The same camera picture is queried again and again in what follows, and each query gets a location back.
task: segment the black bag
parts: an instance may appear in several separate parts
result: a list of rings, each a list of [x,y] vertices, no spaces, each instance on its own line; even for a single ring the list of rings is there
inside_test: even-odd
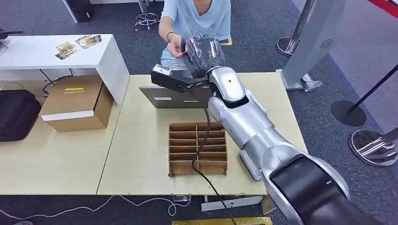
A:
[[[40,103],[27,90],[0,91],[0,142],[24,139],[40,110]]]

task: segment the wooden table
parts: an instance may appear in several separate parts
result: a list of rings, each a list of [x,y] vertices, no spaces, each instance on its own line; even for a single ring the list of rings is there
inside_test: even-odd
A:
[[[43,81],[18,82],[43,103]],[[0,195],[96,194],[120,108],[105,129],[60,133],[38,118],[22,141],[0,142]]]
[[[278,132],[302,150],[306,146],[279,73],[239,75],[268,112]],[[99,195],[213,195],[199,175],[168,177],[168,125],[205,122],[202,109],[155,109],[139,90],[153,86],[149,75],[133,75],[122,105]],[[239,157],[239,149],[227,136],[227,175],[209,175],[221,195],[266,195]]]

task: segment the black cable wire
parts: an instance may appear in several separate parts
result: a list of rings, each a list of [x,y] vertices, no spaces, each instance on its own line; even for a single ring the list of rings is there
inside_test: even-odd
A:
[[[40,70],[40,72],[42,73],[42,74],[44,74],[44,76],[46,76],[46,78],[49,80],[49,82],[50,83],[48,83],[48,84],[46,84],[44,87],[43,87],[43,92],[44,93],[46,93],[46,94],[50,94],[50,93],[48,93],[48,91],[46,91],[46,88],[48,87],[48,86],[50,86],[50,84],[52,84],[53,86],[55,85],[55,82],[57,82],[57,81],[59,81],[59,80],[61,80],[61,79],[63,79],[63,78],[65,78],[65,77],[70,77],[70,76],[74,76],[73,75],[73,72],[72,72],[72,69],[69,69],[69,71],[70,71],[70,75],[67,75],[67,76],[62,76],[62,77],[60,77],[60,78],[58,78],[58,79],[55,79],[54,81],[52,81],[41,69],[39,69]]]
[[[191,88],[188,88],[188,89],[186,89],[186,90],[188,90],[188,91],[190,92],[190,94],[191,94],[197,101],[199,101],[199,99],[193,94],[193,91],[191,90]],[[196,152],[195,158],[192,159],[192,169],[193,169],[194,171],[196,171],[198,174],[200,174],[200,175],[210,184],[210,186],[212,187],[212,189],[214,190],[214,192],[216,193],[216,195],[217,195],[218,198],[220,199],[222,205],[224,206],[224,208],[225,208],[226,211],[228,212],[228,214],[229,214],[229,216],[230,216],[230,218],[231,218],[231,220],[232,220],[232,223],[233,223],[234,225],[237,225],[236,222],[235,222],[235,220],[234,220],[234,218],[233,218],[233,216],[232,216],[231,210],[227,207],[227,205],[225,205],[224,200],[222,199],[221,195],[217,192],[217,190],[216,190],[215,187],[213,186],[212,182],[211,182],[204,174],[202,174],[202,172],[200,172],[198,169],[196,169],[195,166],[194,166],[195,161],[196,161],[196,159],[198,158],[198,155],[199,155],[200,151],[202,150],[203,146],[205,145],[206,139],[207,139],[207,137],[208,137],[208,135],[209,135],[209,133],[210,133],[210,115],[209,115],[209,112],[207,111],[207,105],[204,105],[204,106],[203,106],[203,110],[204,110],[205,113],[206,113],[206,119],[207,119],[206,133],[205,133],[205,135],[203,136],[203,141],[202,141],[202,143],[200,144],[200,146],[199,146],[199,148],[198,148],[198,151]]]
[[[48,79],[48,81],[54,85],[54,82],[47,76],[47,74],[45,74],[41,69],[39,70]]]

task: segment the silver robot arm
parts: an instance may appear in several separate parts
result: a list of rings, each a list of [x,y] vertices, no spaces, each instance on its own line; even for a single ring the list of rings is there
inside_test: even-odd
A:
[[[348,186],[333,167],[275,130],[266,110],[233,69],[213,69],[209,82],[216,89],[208,102],[211,115],[222,123],[241,155],[248,156],[245,164],[259,172],[268,194],[290,224],[380,224],[349,202]]]

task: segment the person's hand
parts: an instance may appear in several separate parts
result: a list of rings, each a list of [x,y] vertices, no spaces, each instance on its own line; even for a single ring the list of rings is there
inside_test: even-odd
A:
[[[168,52],[176,58],[181,58],[181,36],[175,33],[171,33],[168,36],[170,43],[167,45]]]

